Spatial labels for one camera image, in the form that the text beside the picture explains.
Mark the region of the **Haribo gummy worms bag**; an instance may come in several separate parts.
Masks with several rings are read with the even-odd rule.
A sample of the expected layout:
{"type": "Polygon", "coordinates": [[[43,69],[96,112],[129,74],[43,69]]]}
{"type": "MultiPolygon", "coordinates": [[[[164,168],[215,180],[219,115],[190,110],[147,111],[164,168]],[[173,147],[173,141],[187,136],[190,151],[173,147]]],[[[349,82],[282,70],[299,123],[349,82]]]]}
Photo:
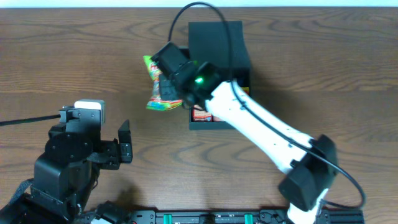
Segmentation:
{"type": "Polygon", "coordinates": [[[146,105],[148,110],[168,111],[182,105],[182,100],[163,100],[160,96],[160,75],[162,72],[158,66],[150,59],[150,55],[143,56],[144,63],[147,67],[149,75],[154,82],[152,96],[146,105]]]}

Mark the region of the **black gift box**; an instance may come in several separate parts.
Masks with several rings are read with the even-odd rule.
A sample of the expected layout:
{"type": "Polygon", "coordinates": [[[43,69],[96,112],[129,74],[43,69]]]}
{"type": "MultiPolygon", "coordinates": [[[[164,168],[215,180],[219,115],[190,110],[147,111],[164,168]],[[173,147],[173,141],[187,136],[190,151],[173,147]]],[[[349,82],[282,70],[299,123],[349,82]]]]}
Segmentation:
{"type": "MultiPolygon", "coordinates": [[[[240,87],[251,87],[251,60],[244,43],[243,23],[229,22],[233,45],[233,73],[240,87]]],[[[188,24],[189,56],[199,63],[210,62],[223,73],[228,72],[227,37],[221,22],[190,22],[188,24]]],[[[189,115],[190,130],[233,129],[226,122],[193,122],[192,110],[189,115]]]]}

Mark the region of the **brown Pringles can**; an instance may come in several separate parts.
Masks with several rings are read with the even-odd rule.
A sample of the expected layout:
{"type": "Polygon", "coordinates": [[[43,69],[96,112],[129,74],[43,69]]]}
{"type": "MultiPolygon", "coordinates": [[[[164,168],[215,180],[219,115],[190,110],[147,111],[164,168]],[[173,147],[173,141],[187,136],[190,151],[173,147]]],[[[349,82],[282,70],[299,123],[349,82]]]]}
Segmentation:
{"type": "Polygon", "coordinates": [[[219,118],[219,117],[217,117],[217,116],[213,116],[213,121],[214,122],[223,122],[224,120],[219,118]]]}

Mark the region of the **yellow snack packet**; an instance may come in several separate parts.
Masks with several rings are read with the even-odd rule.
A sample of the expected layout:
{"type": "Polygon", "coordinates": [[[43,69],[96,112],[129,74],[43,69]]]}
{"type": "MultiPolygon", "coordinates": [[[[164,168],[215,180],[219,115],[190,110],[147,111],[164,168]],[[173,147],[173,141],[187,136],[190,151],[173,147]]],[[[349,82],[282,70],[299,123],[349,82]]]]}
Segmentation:
{"type": "Polygon", "coordinates": [[[242,90],[243,90],[247,95],[250,94],[249,87],[242,87],[242,90]]]}

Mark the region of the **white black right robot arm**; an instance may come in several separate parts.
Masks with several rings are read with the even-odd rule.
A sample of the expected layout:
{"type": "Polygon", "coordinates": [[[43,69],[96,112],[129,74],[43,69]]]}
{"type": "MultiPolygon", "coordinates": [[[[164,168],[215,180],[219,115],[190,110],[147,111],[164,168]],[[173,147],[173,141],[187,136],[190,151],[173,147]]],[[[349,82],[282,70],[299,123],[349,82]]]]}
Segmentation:
{"type": "Polygon", "coordinates": [[[290,221],[316,222],[323,198],[337,175],[336,147],[331,139],[324,135],[314,139],[284,123],[210,63],[198,66],[187,60],[156,65],[180,98],[230,124],[285,174],[279,191],[290,203],[290,221]]]}

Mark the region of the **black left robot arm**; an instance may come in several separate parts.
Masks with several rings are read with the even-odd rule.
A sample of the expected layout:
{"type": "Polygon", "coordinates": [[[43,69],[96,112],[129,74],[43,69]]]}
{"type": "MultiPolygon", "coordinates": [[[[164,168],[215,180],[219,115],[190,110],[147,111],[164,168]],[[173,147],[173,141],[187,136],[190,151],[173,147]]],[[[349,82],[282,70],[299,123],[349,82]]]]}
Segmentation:
{"type": "Polygon", "coordinates": [[[128,120],[112,141],[101,140],[100,131],[96,124],[53,126],[33,178],[21,182],[1,209],[1,223],[73,223],[82,218],[100,171],[118,170],[133,158],[128,120]]]}

